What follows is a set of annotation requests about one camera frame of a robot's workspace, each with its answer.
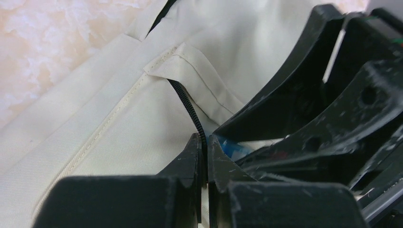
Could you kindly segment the beige canvas student bag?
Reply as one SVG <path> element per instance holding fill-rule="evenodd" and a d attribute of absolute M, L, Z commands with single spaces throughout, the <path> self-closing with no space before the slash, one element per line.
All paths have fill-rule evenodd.
<path fill-rule="evenodd" d="M 30 228 L 67 176 L 156 174 L 282 66 L 319 0 L 158 0 L 0 132 L 0 225 Z"/>

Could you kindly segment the blue glue bottle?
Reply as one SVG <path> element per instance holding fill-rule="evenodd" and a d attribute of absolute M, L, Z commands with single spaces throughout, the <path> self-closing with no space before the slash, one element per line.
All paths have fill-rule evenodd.
<path fill-rule="evenodd" d="M 218 136 L 217 138 L 220 142 L 220 145 L 224 153 L 228 157 L 230 157 L 233 161 L 237 161 L 262 147 L 271 146 L 284 139 L 284 138 L 278 138 L 263 141 L 234 142 L 220 136 Z"/>

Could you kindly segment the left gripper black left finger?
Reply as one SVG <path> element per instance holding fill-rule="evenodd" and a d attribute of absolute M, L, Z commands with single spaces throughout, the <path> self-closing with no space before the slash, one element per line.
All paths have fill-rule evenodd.
<path fill-rule="evenodd" d="M 156 175 L 70 176 L 49 192 L 36 228 L 195 228 L 201 222 L 202 142 Z"/>

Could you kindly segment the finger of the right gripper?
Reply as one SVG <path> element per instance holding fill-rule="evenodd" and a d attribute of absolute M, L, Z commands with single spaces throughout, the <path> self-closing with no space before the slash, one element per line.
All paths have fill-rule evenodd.
<path fill-rule="evenodd" d="M 317 5 L 293 50 L 268 83 L 214 134 L 235 142 L 282 138 L 323 109 L 323 75 L 344 15 L 332 4 Z"/>
<path fill-rule="evenodd" d="M 338 182 L 351 189 L 378 172 L 403 141 L 403 65 L 365 63 L 316 118 L 237 160 L 258 181 Z"/>

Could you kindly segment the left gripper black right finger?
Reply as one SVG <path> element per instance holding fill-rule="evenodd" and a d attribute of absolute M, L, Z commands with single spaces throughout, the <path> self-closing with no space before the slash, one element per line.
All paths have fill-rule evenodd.
<path fill-rule="evenodd" d="M 212 228 L 366 228 L 352 193 L 336 183 L 258 181 L 208 140 Z"/>

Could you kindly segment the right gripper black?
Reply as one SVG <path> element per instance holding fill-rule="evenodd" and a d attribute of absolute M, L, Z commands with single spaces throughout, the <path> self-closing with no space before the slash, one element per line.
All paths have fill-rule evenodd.
<path fill-rule="evenodd" d="M 333 102 L 368 61 L 403 60 L 403 21 L 384 8 L 365 15 L 350 13 L 343 40 L 326 85 L 326 98 Z"/>

